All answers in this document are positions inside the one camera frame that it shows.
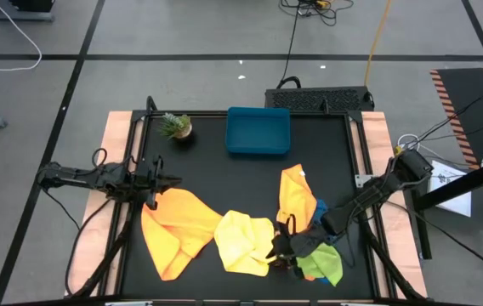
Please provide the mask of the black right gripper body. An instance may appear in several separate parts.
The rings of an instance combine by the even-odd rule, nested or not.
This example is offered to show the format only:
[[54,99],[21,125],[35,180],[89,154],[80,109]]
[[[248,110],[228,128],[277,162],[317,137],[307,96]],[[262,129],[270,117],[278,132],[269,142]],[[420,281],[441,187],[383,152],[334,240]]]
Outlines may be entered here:
[[290,215],[286,222],[287,234],[290,236],[291,250],[293,251],[293,264],[285,265],[295,276],[318,276],[324,274],[318,270],[315,261],[310,262],[311,253],[317,247],[327,241],[328,233],[323,228],[322,222],[312,219],[310,225],[300,231],[296,231],[296,218]]

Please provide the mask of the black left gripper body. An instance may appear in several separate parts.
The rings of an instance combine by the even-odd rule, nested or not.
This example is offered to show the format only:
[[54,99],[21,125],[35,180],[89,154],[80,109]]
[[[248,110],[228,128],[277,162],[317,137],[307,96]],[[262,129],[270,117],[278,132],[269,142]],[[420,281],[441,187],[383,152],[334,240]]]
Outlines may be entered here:
[[150,161],[142,159],[134,171],[134,201],[136,204],[145,204],[150,210],[156,210],[156,193],[160,191],[163,160],[160,156]]

